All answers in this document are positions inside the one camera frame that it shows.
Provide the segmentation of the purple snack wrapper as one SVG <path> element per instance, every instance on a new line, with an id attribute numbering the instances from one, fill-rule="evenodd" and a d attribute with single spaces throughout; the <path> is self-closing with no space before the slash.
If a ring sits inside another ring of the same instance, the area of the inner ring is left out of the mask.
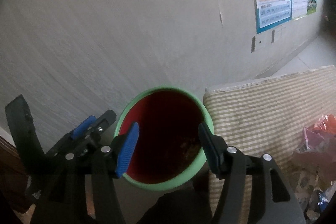
<path id="1" fill-rule="evenodd" d="M 318 173 L 325 182 L 335 181 L 335 134 L 304 127 L 302 142 L 294 150 L 292 162 Z"/>

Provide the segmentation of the blue snack wrapper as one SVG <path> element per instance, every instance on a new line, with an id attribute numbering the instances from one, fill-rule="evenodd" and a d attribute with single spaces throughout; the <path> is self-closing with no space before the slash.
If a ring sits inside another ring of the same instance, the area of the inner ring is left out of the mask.
<path id="1" fill-rule="evenodd" d="M 324 192 L 315 190 L 312 196 L 312 208 L 316 213 L 321 214 L 327 207 L 329 201 Z"/>

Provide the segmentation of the green rimmed red trash bin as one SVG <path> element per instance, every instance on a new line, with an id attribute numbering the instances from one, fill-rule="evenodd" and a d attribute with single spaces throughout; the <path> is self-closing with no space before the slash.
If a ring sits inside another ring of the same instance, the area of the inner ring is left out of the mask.
<path id="1" fill-rule="evenodd" d="M 114 132 L 123 135 L 132 123 L 139 126 L 123 178 L 149 191 L 171 190 L 191 180 L 206 162 L 198 137 L 202 122 L 214 131 L 206 107 L 188 91 L 159 86 L 141 92 L 124 108 Z"/>

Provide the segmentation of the beige striped table mat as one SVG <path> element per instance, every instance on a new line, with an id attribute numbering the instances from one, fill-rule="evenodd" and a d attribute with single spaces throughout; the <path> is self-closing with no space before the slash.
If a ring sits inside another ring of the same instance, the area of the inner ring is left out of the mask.
<path id="1" fill-rule="evenodd" d="M 292 162 L 304 127 L 335 115 L 335 67 L 258 80 L 204 97 L 223 138 L 223 178 L 210 176 L 213 223 L 304 223 L 307 189 L 327 188 Z"/>

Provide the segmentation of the orange plastic wrapper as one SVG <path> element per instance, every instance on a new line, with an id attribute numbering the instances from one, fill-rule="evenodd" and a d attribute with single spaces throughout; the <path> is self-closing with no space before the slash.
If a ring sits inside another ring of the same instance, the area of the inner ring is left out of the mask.
<path id="1" fill-rule="evenodd" d="M 335 115 L 323 115 L 315 122 L 313 130 L 319 130 L 323 132 L 328 132 L 331 134 L 336 134 L 336 119 Z"/>

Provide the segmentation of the white wall socket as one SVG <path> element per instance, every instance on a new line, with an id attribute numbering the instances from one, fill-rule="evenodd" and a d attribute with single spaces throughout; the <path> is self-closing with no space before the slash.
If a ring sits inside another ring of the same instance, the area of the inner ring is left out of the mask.
<path id="1" fill-rule="evenodd" d="M 251 43 L 251 52 L 254 53 L 264 47 L 264 42 L 263 39 L 260 35 L 255 35 L 252 38 L 252 43 Z"/>

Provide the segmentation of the white wall switch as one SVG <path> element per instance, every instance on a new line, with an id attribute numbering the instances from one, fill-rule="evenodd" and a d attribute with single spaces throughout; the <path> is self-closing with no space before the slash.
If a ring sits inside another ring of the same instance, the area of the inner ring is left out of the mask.
<path id="1" fill-rule="evenodd" d="M 272 44 L 282 39 L 282 30 L 283 30 L 283 25 L 277 26 L 276 28 L 272 30 L 272 37 L 271 37 Z"/>

